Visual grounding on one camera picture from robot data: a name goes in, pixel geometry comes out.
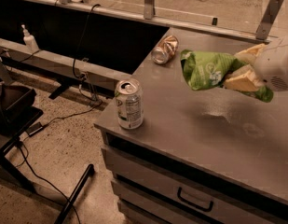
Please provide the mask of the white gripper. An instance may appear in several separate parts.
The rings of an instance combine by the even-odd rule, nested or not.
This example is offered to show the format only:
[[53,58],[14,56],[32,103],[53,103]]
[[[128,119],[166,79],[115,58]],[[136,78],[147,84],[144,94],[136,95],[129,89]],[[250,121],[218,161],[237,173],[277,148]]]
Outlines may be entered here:
[[227,89],[258,91],[266,84],[273,91],[288,91],[288,36],[268,45],[254,45],[237,52],[235,57],[248,65],[226,76],[224,86]]

